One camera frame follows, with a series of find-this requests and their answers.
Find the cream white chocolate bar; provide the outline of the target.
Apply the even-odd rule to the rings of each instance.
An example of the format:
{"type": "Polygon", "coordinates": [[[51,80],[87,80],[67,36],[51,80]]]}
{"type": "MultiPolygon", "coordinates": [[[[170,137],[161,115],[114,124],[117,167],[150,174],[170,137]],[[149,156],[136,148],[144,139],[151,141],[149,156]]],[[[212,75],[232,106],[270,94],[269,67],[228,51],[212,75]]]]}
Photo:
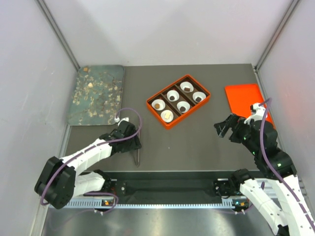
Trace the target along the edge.
{"type": "Polygon", "coordinates": [[[171,116],[171,113],[169,113],[169,112],[165,114],[165,118],[166,118],[166,119],[169,119],[170,116],[171,116]]]}

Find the metal tongs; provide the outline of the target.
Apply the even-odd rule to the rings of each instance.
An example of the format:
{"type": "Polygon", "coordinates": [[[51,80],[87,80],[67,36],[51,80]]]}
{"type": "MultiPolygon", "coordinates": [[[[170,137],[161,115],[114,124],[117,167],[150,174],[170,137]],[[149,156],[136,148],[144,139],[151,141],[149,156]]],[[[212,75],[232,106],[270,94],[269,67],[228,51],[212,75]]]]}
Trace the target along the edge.
{"type": "Polygon", "coordinates": [[[136,138],[136,149],[132,153],[134,165],[137,168],[140,166],[140,149],[141,149],[140,128],[138,129],[138,131],[139,132],[138,132],[137,138],[136,138]]]}

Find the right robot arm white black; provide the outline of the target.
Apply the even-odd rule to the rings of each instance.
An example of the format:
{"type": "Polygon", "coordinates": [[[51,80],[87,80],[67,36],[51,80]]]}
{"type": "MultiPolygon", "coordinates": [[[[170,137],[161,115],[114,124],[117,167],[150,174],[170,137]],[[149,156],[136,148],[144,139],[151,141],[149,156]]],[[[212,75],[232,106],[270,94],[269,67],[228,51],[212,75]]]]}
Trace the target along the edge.
{"type": "Polygon", "coordinates": [[[246,196],[276,236],[313,236],[315,221],[300,189],[291,157],[278,147],[278,133],[265,118],[254,120],[231,114],[214,124],[219,137],[231,129],[229,140],[242,144],[254,156],[254,162],[279,201],[276,204],[247,169],[235,171],[229,178],[230,190],[246,196]]]}

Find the orange box lid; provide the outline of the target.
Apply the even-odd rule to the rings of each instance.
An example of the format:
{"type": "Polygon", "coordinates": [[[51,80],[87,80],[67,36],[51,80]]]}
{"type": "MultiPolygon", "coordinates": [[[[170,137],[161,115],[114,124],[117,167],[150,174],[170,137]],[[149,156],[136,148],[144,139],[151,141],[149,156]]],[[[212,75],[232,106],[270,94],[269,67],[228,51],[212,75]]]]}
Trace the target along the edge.
{"type": "Polygon", "coordinates": [[[257,84],[229,85],[225,93],[231,112],[243,118],[252,114],[251,105],[264,101],[257,84]]]}

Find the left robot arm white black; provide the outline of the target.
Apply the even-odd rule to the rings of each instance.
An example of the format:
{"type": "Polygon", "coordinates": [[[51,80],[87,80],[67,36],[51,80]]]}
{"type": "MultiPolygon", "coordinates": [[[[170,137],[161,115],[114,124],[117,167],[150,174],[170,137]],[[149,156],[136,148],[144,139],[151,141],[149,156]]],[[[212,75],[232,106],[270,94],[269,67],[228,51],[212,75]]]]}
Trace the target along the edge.
{"type": "Polygon", "coordinates": [[[34,187],[40,203],[61,209],[80,195],[92,192],[108,194],[112,184],[103,171],[88,174],[84,171],[117,153],[140,149],[138,131],[134,124],[124,119],[111,133],[101,135],[82,150],[62,158],[49,158],[34,187]]]}

